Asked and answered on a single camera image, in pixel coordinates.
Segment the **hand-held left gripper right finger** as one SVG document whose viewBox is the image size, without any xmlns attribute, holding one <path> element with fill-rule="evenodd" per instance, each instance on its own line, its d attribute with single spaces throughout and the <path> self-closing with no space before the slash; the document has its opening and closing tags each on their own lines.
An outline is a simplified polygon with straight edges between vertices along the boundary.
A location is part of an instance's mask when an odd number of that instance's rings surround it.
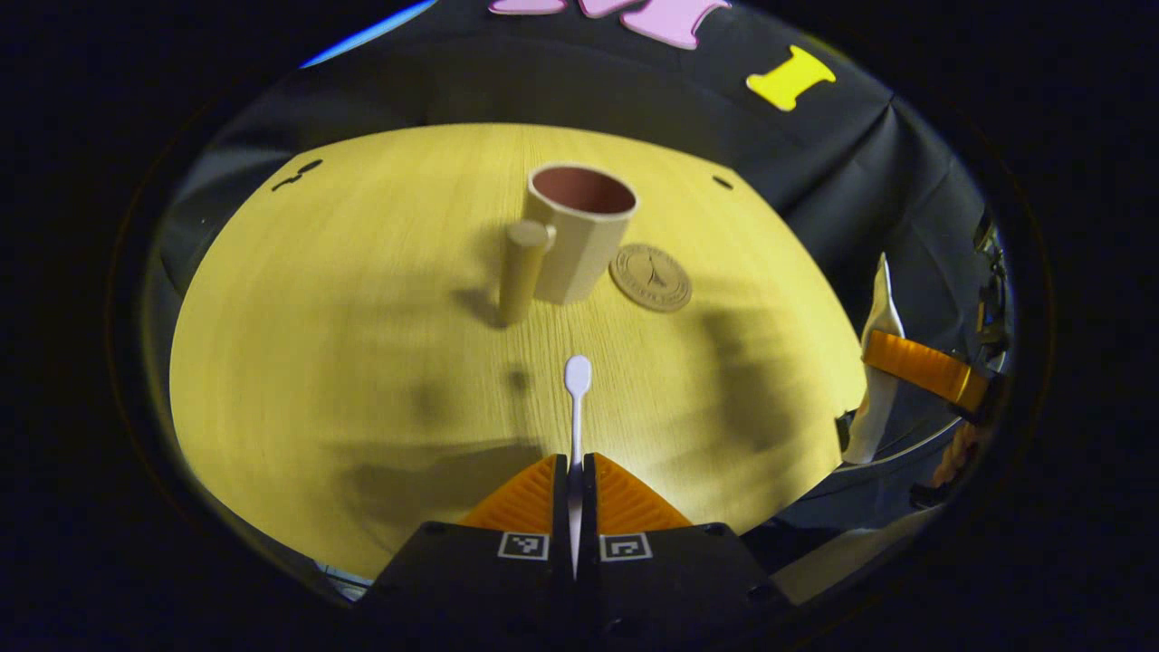
<svg viewBox="0 0 1159 652">
<path fill-rule="evenodd" d="M 589 635 L 728 635 L 790 600 L 728 523 L 691 523 L 607 455 L 583 462 L 577 610 Z"/>
</svg>

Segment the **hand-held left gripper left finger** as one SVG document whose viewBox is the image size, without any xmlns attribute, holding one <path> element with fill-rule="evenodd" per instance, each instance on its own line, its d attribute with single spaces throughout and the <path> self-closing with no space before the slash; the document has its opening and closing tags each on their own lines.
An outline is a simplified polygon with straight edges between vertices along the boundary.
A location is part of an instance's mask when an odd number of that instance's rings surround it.
<svg viewBox="0 0 1159 652">
<path fill-rule="evenodd" d="M 384 635 L 555 635 L 574 608 L 568 461 L 546 455 L 455 523 L 427 521 L 360 617 Z"/>
</svg>

